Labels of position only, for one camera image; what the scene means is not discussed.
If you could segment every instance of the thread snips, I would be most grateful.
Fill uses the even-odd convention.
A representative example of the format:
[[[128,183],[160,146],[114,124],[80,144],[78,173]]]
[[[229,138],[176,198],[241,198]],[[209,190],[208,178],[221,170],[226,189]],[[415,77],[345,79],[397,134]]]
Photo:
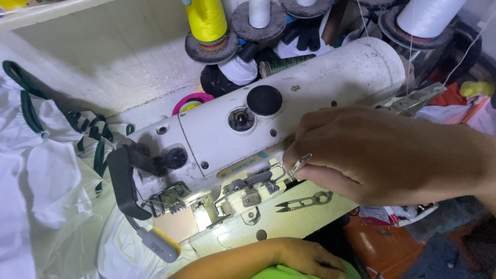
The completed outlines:
[[[331,191],[328,192],[321,191],[315,193],[313,196],[308,198],[284,202],[275,206],[277,208],[283,208],[276,212],[289,212],[298,209],[304,209],[306,207],[321,206],[324,204],[328,204],[332,199],[332,194],[333,193]]]

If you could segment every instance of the sewing machine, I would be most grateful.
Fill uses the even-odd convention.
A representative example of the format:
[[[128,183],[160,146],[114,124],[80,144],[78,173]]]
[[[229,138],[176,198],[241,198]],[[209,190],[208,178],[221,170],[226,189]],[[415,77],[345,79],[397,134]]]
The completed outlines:
[[[237,215],[254,224],[263,218],[257,205],[291,182],[281,158],[305,113],[383,104],[404,81],[396,52],[362,38],[157,121],[108,156],[119,209],[145,220],[200,203],[210,218],[205,229]]]

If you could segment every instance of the floor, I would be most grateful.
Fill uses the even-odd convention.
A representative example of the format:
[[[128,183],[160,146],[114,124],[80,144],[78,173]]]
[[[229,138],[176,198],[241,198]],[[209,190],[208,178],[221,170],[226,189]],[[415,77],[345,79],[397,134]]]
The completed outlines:
[[[358,216],[350,219],[344,227],[348,241],[362,263],[384,279],[400,278],[424,248],[425,244],[415,242],[405,228],[365,226]],[[376,278],[376,274],[368,272],[372,279]]]

